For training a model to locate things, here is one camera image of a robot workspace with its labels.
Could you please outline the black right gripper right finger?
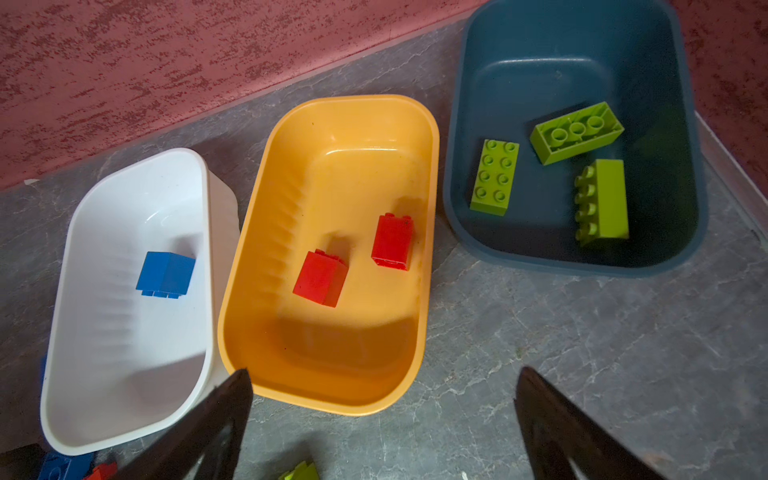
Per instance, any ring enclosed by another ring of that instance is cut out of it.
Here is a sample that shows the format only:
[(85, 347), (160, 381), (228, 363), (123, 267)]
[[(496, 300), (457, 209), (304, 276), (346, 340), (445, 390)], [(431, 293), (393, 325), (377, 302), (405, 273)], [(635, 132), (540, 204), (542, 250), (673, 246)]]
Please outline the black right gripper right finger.
[(515, 409), (536, 479), (660, 479), (535, 369), (521, 369)]

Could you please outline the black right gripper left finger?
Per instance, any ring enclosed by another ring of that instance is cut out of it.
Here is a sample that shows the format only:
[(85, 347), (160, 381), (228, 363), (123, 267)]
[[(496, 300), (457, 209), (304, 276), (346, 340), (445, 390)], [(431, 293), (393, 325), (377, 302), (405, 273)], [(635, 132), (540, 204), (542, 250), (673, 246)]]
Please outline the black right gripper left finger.
[(231, 479), (253, 401), (240, 369), (172, 426), (150, 448), (118, 470), (117, 479)]

